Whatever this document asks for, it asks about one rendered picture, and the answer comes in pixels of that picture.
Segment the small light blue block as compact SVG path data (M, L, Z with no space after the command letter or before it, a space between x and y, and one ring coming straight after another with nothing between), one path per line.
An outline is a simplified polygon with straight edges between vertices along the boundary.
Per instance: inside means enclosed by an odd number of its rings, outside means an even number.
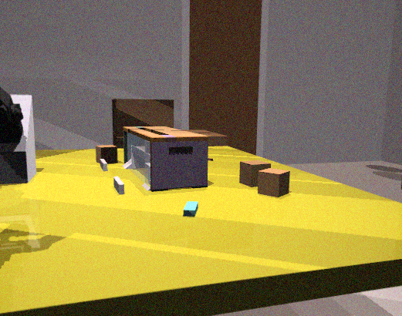
M183 209L183 216L195 217L197 209L198 209L197 201L188 201Z

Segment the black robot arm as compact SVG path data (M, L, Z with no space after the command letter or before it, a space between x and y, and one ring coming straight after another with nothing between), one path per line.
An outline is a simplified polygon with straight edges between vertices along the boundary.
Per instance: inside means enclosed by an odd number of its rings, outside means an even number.
M20 143L24 116L20 104L0 87L0 143Z

